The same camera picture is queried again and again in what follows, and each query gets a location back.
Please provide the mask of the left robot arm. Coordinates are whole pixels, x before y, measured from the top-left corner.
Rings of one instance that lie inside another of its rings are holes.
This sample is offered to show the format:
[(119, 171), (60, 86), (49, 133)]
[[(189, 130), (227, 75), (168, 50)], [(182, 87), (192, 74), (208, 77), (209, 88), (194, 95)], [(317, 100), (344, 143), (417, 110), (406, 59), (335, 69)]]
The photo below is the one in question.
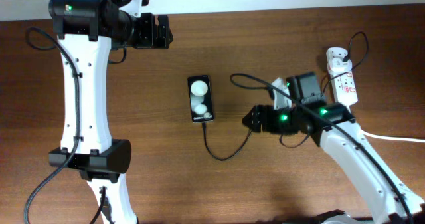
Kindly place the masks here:
[(137, 223), (126, 185), (131, 144), (110, 134), (106, 108), (109, 54), (117, 49), (166, 49), (166, 15), (143, 13), (149, 0), (50, 0), (64, 69), (65, 122), (50, 165), (77, 170), (105, 223)]

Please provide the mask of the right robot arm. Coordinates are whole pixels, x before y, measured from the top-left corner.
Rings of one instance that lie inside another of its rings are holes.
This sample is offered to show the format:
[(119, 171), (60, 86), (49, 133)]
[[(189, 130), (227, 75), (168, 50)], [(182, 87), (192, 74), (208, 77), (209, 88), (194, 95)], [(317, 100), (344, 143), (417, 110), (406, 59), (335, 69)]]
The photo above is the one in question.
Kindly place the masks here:
[(424, 222), (424, 200), (386, 165), (344, 105), (326, 103), (314, 73), (286, 78), (288, 92), (267, 82), (264, 86), (274, 98), (283, 96), (295, 105), (255, 105), (242, 119), (246, 127), (253, 132), (307, 134), (344, 171), (375, 223)]

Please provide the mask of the black smartphone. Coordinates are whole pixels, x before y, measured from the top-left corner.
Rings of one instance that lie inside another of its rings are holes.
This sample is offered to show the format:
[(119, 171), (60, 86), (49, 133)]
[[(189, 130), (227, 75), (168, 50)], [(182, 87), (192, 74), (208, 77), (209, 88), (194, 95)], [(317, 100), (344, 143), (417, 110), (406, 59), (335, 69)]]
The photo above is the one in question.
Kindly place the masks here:
[(212, 122), (214, 110), (209, 76), (190, 76), (187, 79), (187, 87), (192, 122)]

